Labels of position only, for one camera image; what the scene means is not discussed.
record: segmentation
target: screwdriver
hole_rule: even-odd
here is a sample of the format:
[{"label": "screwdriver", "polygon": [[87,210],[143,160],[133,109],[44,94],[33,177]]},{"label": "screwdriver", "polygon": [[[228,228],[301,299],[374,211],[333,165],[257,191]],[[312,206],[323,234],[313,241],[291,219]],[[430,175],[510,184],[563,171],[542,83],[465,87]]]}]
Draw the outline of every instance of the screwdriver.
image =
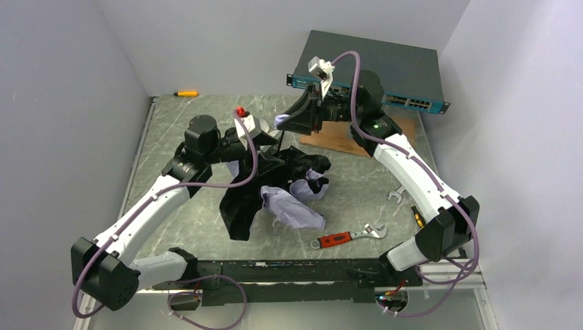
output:
[{"label": "screwdriver", "polygon": [[177,91],[174,93],[174,96],[182,96],[184,98],[196,98],[198,95],[198,91]]}]

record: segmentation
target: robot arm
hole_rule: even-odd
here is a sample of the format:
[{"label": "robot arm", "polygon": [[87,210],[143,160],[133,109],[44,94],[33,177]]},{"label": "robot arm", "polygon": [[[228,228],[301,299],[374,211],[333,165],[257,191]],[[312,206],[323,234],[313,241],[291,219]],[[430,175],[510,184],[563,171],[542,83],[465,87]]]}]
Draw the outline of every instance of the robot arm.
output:
[{"label": "robot arm", "polygon": [[[349,100],[324,100],[332,83],[331,76],[324,75],[322,78],[317,72],[323,70],[312,69],[314,63],[325,62],[314,58],[310,61],[309,69],[316,78],[326,81],[327,88],[318,90],[318,86],[308,84],[298,102],[284,112],[288,116],[278,125],[278,129],[310,135],[312,131],[318,132],[324,121],[351,121]],[[468,223],[445,196],[457,201],[474,224],[477,222],[479,204],[472,196],[461,198],[457,191],[437,177],[408,143],[400,127],[382,111],[384,89],[377,74],[360,71],[358,86],[352,88],[357,88],[355,103],[358,127],[374,138],[405,150],[408,155],[392,146],[364,139],[354,129],[355,123],[351,125],[353,139],[396,176],[415,200],[421,215],[428,220],[427,225],[414,237],[380,256],[389,276],[399,278],[408,268],[427,260],[439,261],[472,238]],[[441,185],[441,190],[438,190],[436,184]]]},{"label": "robot arm", "polygon": [[[259,120],[242,109],[238,109],[238,114],[256,146],[277,144],[278,140],[261,128]],[[71,268],[74,284],[82,281],[80,288],[84,292],[115,311],[125,306],[139,289],[164,281],[198,277],[198,260],[179,248],[159,256],[136,261],[134,258],[160,224],[201,188],[179,184],[207,182],[212,176],[211,164],[240,160],[240,166],[245,165],[248,141],[244,132],[243,136],[237,134],[238,130],[241,127],[236,121],[236,128],[228,129],[225,136],[220,137],[214,118],[208,115],[193,118],[184,133],[184,142],[145,196],[93,241],[79,238],[73,244]],[[98,250],[110,240],[113,242],[94,259]]]}]

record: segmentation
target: white wall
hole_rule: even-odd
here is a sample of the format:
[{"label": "white wall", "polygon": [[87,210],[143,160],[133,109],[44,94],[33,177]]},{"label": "white wall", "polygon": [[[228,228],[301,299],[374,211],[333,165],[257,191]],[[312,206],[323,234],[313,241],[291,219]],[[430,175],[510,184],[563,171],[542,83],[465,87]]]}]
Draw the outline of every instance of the white wall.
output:
[{"label": "white wall", "polygon": [[583,324],[583,3],[472,0],[441,55],[440,174],[481,203],[501,329]]},{"label": "white wall", "polygon": [[149,106],[92,0],[0,3],[0,329],[71,329],[69,249],[115,221]]},{"label": "white wall", "polygon": [[441,53],[469,0],[97,2],[146,91],[158,96],[189,88],[294,93],[285,75],[296,68],[310,30]]}]

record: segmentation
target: lavender cloth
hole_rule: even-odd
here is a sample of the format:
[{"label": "lavender cloth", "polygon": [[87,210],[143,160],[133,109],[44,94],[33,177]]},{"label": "lavender cloth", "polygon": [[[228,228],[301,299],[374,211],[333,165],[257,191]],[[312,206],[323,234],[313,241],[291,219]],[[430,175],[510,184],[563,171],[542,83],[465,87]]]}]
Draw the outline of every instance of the lavender cloth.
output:
[{"label": "lavender cloth", "polygon": [[261,187],[263,207],[275,215],[275,220],[292,228],[324,229],[326,220],[321,214],[304,205],[282,188]]},{"label": "lavender cloth", "polygon": [[[311,168],[306,172],[306,178],[310,180],[317,180],[323,176],[323,174],[320,174]],[[322,196],[324,196],[326,190],[328,190],[329,187],[330,184],[323,184],[322,187],[320,187],[320,192],[314,194],[308,185],[308,181],[306,179],[302,179],[292,182],[289,185],[289,191],[295,198],[301,201],[311,201],[314,199],[322,199]]]}]

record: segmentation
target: black metal base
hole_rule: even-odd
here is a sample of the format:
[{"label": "black metal base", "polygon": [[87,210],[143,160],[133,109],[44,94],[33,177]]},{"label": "black metal base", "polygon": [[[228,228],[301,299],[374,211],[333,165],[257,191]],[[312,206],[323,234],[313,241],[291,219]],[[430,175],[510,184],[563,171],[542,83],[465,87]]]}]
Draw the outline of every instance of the black metal base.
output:
[{"label": "black metal base", "polygon": [[[396,287],[401,278],[390,278],[379,259],[318,259],[289,261],[199,261],[201,276],[222,274],[242,283],[250,303],[319,300],[352,300],[374,303],[375,287]],[[413,269],[402,275],[405,286],[418,287],[421,279]],[[194,289],[196,283],[161,283],[154,289]],[[203,280],[203,306],[240,303],[239,289],[226,280]]]}]

